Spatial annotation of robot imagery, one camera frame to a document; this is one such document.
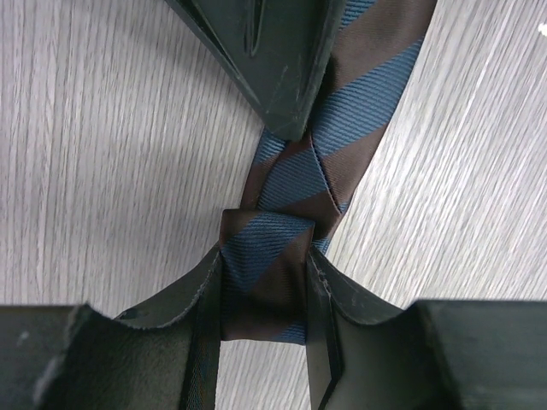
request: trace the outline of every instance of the dark green plastic clip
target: dark green plastic clip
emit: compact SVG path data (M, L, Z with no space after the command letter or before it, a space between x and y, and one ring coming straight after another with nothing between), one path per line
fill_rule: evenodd
M345 0L166 0L276 137L299 140Z

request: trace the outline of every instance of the necktie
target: necktie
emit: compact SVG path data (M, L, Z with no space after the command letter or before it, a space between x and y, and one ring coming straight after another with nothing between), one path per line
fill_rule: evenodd
M348 0L298 142L264 130L239 209L222 216L223 340L305 344L305 261L325 253L420 52L435 0Z

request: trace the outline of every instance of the blue stripe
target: blue stripe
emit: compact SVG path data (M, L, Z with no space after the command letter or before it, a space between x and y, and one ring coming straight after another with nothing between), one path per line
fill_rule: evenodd
M345 214L345 211L347 211L349 207L350 207L350 201L345 202L345 203L341 203L338 206L338 209L340 210L341 214Z
M281 209L327 189L317 155L306 149L276 163L262 189L258 209Z
M262 130L260 142L256 148L253 165L260 164L276 155L279 155L284 148L285 141L275 137L270 131L264 128L264 130Z
M359 18L360 15L375 3L376 0L348 0L345 4L342 21L340 21L340 29L348 26L353 20Z
M421 40L327 98L314 123L323 158L387 124L409 81Z
M281 251L313 225L313 221L283 214L253 218L221 248L234 284L242 292L250 292Z
M328 237L324 237L323 239L316 239L312 241L312 245L314 245L322 254L326 253L326 250L328 249L328 245L331 244L331 240Z
M306 324L295 322L287 327L282 333L272 338L273 342L306 344Z

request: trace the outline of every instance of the wooden surface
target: wooden surface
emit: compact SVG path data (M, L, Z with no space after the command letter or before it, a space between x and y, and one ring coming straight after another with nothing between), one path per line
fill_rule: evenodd
M0 302L115 315L215 243L260 121L161 0L0 16ZM544 0L439 0L339 268L399 306L547 299L545 22ZM217 408L306 409L307 388L302 348L222 345Z

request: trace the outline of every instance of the scratch mark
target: scratch mark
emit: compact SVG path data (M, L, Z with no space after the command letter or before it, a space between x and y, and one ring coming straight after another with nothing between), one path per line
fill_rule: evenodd
M295 101L298 101L298 98L300 98L300 82L302 80L302 54L298 55L298 70L297 70L297 97L295 98Z
M279 89L281 88L281 84L283 84L283 79L285 78L285 75L287 74L288 70L289 70L289 66L285 64L285 66L283 67L283 71L281 72L281 76L279 77L279 81L277 82L277 84L275 85L275 88L273 89L272 99L270 100L268 107L266 108L266 114L269 114L270 109L272 108L272 105L274 105L274 103L278 101L277 96L279 94Z
M23 344L23 342L28 339L29 336L31 336L31 334L28 331L23 331L17 338L16 346L19 348Z

